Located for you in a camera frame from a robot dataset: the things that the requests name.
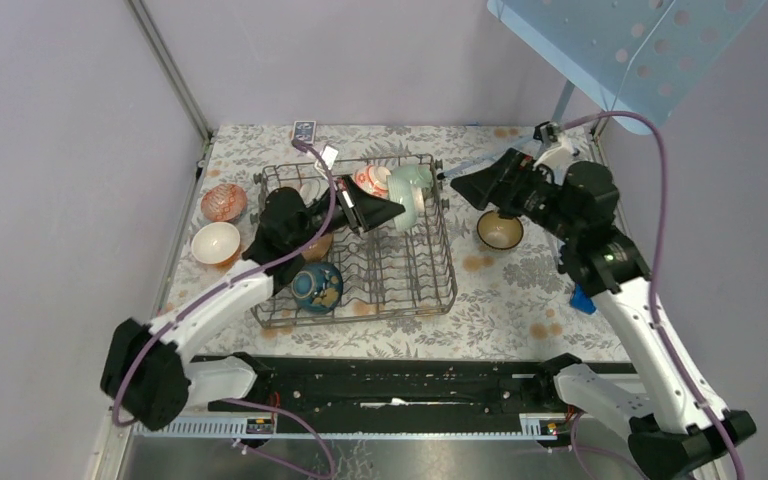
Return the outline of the green dotted white bowl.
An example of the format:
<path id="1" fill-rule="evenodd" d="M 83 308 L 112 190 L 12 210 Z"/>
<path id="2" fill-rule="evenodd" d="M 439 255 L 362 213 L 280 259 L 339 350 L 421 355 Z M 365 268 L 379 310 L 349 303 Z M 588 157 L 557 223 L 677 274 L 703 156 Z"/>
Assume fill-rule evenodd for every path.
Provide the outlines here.
<path id="1" fill-rule="evenodd" d="M 393 220 L 395 229 L 406 232 L 413 228 L 419 219 L 419 210 L 424 206 L 421 191 L 411 185 L 394 187 L 390 189 L 389 198 L 404 208 L 404 212 Z"/>

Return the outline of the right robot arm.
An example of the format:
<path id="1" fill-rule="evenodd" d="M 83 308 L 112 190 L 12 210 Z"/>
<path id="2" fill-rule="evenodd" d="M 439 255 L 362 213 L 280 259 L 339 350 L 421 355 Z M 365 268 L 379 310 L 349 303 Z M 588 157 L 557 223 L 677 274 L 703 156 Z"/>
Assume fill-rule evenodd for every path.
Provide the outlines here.
<path id="1" fill-rule="evenodd" d="M 632 395 L 564 354 L 545 363 L 535 402 L 578 407 L 623 437 L 651 479 L 678 479 L 730 453 L 756 424 L 714 391 L 676 335 L 634 242 L 614 223 L 620 198 L 608 168 L 575 162 L 551 170 L 511 149 L 491 166 L 450 182 L 476 209 L 524 217 L 558 238 L 561 270 L 582 288 L 619 338 L 645 396 Z"/>

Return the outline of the black patterned bowl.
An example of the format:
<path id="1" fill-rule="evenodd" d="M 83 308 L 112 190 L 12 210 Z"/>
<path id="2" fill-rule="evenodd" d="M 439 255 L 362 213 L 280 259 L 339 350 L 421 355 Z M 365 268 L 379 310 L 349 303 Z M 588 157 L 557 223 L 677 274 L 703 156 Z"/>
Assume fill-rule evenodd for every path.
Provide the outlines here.
<path id="1" fill-rule="evenodd" d="M 496 211 L 481 215 L 476 223 L 479 240 L 494 250 L 510 250 L 517 247 L 524 238 L 524 227 L 516 218 L 503 218 Z"/>

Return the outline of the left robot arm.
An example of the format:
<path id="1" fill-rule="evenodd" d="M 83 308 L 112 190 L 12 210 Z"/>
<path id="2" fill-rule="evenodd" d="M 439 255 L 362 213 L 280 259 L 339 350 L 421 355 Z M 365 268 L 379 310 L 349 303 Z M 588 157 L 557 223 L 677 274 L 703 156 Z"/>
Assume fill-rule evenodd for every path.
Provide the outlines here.
<path id="1" fill-rule="evenodd" d="M 273 190 L 253 241 L 225 276 L 147 323 L 129 318 L 116 327 L 100 379 L 114 412 L 127 411 L 156 431 L 189 406 L 233 398 L 248 411 L 264 407 L 271 387 L 253 367 L 233 355 L 195 363 L 196 354 L 245 311 L 290 285 L 305 265 L 304 251 L 320 236 L 343 227 L 366 233 L 404 211 L 348 175 L 331 180 L 312 204 L 291 187 Z"/>

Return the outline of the grey wire dish rack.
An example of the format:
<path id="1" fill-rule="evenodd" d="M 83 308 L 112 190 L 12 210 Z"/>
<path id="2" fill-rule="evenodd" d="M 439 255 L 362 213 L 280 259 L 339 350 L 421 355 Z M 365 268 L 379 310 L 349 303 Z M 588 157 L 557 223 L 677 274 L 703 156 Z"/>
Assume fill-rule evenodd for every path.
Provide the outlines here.
<path id="1" fill-rule="evenodd" d="M 457 294 L 453 259 L 444 213 L 448 202 L 433 183 L 423 195 L 417 223 L 399 232 L 391 222 L 356 235 L 335 232 L 324 259 L 344 279 L 338 306 L 328 313 L 299 307 L 291 290 L 254 307 L 264 328 L 391 320 L 448 312 Z"/>

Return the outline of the blue white zigzag bowl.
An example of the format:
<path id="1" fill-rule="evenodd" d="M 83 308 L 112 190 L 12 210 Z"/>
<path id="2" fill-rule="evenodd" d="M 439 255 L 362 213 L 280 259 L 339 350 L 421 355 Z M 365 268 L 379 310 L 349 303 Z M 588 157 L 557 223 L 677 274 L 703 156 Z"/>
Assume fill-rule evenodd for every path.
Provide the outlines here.
<path id="1" fill-rule="evenodd" d="M 203 196 L 200 210 L 211 222 L 231 222 L 242 214 L 247 205 L 248 196 L 242 187 L 222 183 Z"/>

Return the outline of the orange bowl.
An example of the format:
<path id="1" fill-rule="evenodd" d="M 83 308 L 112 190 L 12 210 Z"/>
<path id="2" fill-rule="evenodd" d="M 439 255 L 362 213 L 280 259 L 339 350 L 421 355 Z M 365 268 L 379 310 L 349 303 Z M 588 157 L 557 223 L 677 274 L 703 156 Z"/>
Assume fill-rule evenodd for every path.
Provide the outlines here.
<path id="1" fill-rule="evenodd" d="M 204 265 L 224 265 L 238 256 L 241 234 L 231 223 L 213 222 L 201 228 L 190 244 L 194 259 Z"/>

